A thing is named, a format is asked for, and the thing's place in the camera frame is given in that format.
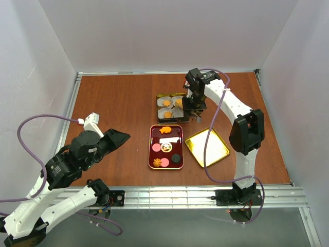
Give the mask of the orange flower cookie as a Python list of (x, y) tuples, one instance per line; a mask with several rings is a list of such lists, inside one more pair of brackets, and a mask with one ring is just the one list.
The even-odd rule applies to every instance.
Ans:
[(169, 100), (164, 100), (164, 101), (162, 102), (162, 105), (163, 105), (164, 107), (169, 107), (169, 106), (171, 105), (171, 102), (170, 102)]

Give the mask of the dark red serving tray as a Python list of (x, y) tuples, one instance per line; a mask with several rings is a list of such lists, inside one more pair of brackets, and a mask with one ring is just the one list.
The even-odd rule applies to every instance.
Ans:
[[(161, 135), (159, 129), (164, 126), (170, 126), (172, 132), (169, 134)], [(152, 150), (152, 145), (158, 143), (161, 145), (159, 152)], [(181, 156), (180, 163), (173, 163), (171, 157), (173, 154), (179, 154)], [(167, 158), (170, 163), (168, 167), (154, 167), (154, 159)], [(148, 166), (153, 170), (180, 170), (184, 166), (183, 158), (183, 131), (179, 125), (153, 125), (150, 127), (150, 138), (149, 138), (149, 161)]]

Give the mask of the orange fish-shaped cookie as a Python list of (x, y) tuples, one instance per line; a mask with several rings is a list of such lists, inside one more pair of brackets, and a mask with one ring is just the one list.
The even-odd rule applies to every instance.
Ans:
[(169, 133), (172, 132), (172, 128), (170, 126), (164, 126), (164, 127), (159, 129), (159, 132), (160, 132), (161, 135), (169, 134)]

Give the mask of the aluminium front frame rail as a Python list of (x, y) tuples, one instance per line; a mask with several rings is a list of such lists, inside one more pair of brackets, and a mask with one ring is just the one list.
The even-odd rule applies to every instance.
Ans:
[[(302, 187), (290, 185), (265, 185), (264, 208), (309, 207)], [(114, 209), (215, 209), (242, 208), (243, 205), (217, 206), (211, 197), (216, 190), (228, 186), (121, 186), (110, 187), (125, 192), (123, 202)]]

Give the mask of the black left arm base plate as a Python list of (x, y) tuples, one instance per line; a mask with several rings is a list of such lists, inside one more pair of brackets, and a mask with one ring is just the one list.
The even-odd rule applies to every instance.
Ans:
[(111, 190), (108, 196), (105, 197), (105, 207), (120, 207), (124, 205), (125, 191)]

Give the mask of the orange swirl cookie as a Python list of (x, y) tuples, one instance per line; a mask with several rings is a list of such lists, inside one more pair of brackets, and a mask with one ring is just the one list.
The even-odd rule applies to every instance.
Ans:
[(161, 159), (159, 159), (159, 158), (154, 159), (154, 161), (153, 161), (154, 167), (156, 167), (156, 168), (161, 167), (161, 164), (162, 164)]

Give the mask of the white paper cup back-left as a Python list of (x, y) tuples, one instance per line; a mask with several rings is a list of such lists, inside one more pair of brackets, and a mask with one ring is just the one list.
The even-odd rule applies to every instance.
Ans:
[(163, 96), (157, 99), (157, 105), (162, 108), (172, 108), (172, 98), (169, 96)]

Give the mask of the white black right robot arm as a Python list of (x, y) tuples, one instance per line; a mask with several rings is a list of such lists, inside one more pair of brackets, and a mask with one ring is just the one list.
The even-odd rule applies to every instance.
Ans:
[(224, 82), (218, 70), (194, 68), (185, 76), (188, 94), (182, 100), (185, 116), (200, 118), (210, 99), (223, 111), (232, 124), (229, 142), (236, 155), (232, 189), (218, 195), (218, 200), (244, 204), (256, 193), (255, 159), (265, 138), (264, 113), (242, 103), (230, 90), (230, 79)]

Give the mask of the aluminium left frame rail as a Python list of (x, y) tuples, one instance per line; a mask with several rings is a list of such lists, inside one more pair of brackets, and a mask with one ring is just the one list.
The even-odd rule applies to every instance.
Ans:
[[(74, 89), (73, 89), (71, 99), (69, 102), (68, 110), (66, 113), (66, 118), (71, 118), (71, 116), (72, 116), (82, 77), (83, 77), (83, 72), (78, 72), (75, 83), (74, 83)], [(69, 129), (69, 125), (70, 125), (70, 121), (64, 121), (63, 128), (61, 131), (61, 135), (60, 135), (59, 142), (57, 144), (55, 153), (57, 153), (60, 150), (60, 148), (64, 146), (65, 140), (67, 137), (67, 133), (68, 133), (68, 129)]]

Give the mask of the orange shell-shaped cookie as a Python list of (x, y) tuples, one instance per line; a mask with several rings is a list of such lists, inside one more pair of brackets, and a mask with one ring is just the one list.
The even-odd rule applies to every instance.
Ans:
[(169, 112), (169, 111), (166, 111), (164, 114), (163, 114), (164, 118), (171, 118), (172, 117), (172, 113)]

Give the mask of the aluminium frame rail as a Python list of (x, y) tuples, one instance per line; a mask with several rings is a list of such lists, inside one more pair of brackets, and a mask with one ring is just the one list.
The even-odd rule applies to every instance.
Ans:
[[(302, 187), (290, 185), (265, 185), (264, 208), (309, 207)], [(228, 186), (121, 186), (110, 187), (125, 192), (123, 202), (114, 209), (215, 209), (242, 208), (243, 205), (217, 206), (211, 197), (216, 190)]]
[(261, 81), (260, 81), (260, 69), (257, 68), (254, 70), (255, 78), (258, 82), (259, 87), (261, 87)]
[[(83, 77), (83, 72), (78, 72), (75, 83), (74, 83), (74, 89), (73, 89), (71, 99), (69, 102), (68, 110), (66, 113), (66, 118), (71, 118), (71, 116), (72, 116), (82, 77)], [(61, 135), (60, 135), (59, 142), (57, 144), (55, 153), (57, 153), (60, 150), (60, 148), (64, 146), (65, 140), (67, 137), (67, 133), (68, 133), (68, 129), (69, 129), (69, 125), (70, 125), (70, 121), (64, 121), (63, 128), (61, 131)]]

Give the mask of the gold tin lid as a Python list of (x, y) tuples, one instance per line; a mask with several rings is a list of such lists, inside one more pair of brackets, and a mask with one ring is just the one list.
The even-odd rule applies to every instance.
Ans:
[[(185, 144), (198, 164), (204, 168), (204, 150), (209, 128), (199, 131), (185, 140)], [(206, 166), (211, 166), (226, 158), (230, 148), (218, 132), (212, 128), (206, 147)]]

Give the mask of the gold square cookie tin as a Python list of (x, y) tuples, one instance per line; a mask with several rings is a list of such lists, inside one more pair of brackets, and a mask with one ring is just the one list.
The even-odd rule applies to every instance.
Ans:
[(156, 95), (159, 124), (185, 124), (189, 122), (182, 109), (182, 99), (186, 95), (186, 93), (159, 93)]

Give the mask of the white paper cup back-right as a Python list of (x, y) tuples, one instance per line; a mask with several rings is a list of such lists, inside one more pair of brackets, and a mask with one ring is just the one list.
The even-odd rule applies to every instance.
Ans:
[(175, 107), (178, 107), (178, 108), (183, 108), (183, 104), (182, 104), (182, 96), (174, 96), (172, 97), (172, 102), (173, 102), (173, 105)]

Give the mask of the pink round cookie lower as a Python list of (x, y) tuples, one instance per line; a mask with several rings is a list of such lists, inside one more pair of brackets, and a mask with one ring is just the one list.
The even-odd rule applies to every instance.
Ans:
[(162, 158), (161, 159), (161, 167), (168, 167), (170, 161), (167, 158)]

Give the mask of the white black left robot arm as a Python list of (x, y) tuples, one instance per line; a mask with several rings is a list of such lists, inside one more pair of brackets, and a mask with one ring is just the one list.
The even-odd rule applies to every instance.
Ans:
[(45, 187), (35, 197), (22, 202), (10, 215), (1, 218), (1, 232), (8, 236), (5, 246), (37, 246), (57, 224), (88, 206), (106, 205), (110, 189), (101, 179), (91, 180), (73, 196), (53, 205), (84, 171), (99, 163), (109, 153), (120, 148), (130, 135), (109, 129), (102, 135), (87, 130), (64, 146), (45, 165), (37, 184)]

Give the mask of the pink round cookie upper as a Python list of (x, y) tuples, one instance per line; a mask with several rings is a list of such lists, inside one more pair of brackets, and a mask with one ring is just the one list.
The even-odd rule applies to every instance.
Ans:
[(153, 150), (154, 152), (159, 152), (159, 151), (161, 150), (161, 145), (158, 144), (158, 143), (153, 144), (153, 145), (152, 145), (152, 150)]

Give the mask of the white paper cup front-left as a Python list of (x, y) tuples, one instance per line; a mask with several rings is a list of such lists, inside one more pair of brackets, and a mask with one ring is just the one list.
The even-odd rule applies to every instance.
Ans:
[(157, 112), (159, 119), (168, 119), (173, 117), (173, 112), (171, 108), (161, 108)]

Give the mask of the white paper cup front-right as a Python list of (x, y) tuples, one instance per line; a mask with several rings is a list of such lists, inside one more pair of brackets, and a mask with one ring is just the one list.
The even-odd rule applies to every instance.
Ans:
[(183, 118), (184, 112), (181, 108), (174, 107), (172, 109), (173, 118)]

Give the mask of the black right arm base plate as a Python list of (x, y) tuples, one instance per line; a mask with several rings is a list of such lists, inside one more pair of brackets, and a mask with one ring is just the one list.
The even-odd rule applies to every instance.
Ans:
[(260, 206), (263, 198), (259, 189), (256, 189), (255, 192), (241, 195), (233, 189), (220, 189), (216, 190), (210, 199), (214, 200), (217, 206), (243, 206), (249, 203)]

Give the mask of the black round cookie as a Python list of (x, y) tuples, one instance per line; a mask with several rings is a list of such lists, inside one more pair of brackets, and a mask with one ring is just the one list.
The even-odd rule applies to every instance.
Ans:
[(175, 164), (180, 163), (181, 156), (179, 154), (173, 154), (171, 157), (171, 161)]

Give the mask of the aluminium right frame rail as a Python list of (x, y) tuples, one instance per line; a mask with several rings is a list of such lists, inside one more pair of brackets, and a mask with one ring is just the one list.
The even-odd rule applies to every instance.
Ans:
[(254, 70), (255, 78), (258, 82), (259, 87), (261, 87), (261, 81), (260, 81), (260, 69), (257, 68)]

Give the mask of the pink round cookie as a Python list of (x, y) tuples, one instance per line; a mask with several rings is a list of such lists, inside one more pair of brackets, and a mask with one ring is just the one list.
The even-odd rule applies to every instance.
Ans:
[(153, 145), (152, 145), (152, 150), (153, 150), (154, 152), (159, 152), (159, 151), (161, 150), (161, 145), (158, 144), (158, 143), (153, 144)]
[(162, 158), (161, 159), (161, 167), (168, 167), (170, 161), (167, 158)]

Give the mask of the round waffle sandwich cookie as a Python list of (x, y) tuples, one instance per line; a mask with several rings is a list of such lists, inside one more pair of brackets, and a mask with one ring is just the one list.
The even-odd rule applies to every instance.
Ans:
[(179, 104), (179, 105), (182, 105), (182, 99), (181, 98), (178, 98), (175, 100), (175, 105), (176, 104)]

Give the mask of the metal serving tongs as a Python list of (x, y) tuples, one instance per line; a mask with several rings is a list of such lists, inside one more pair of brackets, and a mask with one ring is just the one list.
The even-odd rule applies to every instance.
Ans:
[(184, 113), (184, 118), (191, 118), (192, 120), (196, 120), (197, 123), (202, 122), (202, 118), (200, 116), (200, 112), (197, 110), (191, 109), (190, 105), (187, 103), (185, 99), (182, 100), (182, 110)]

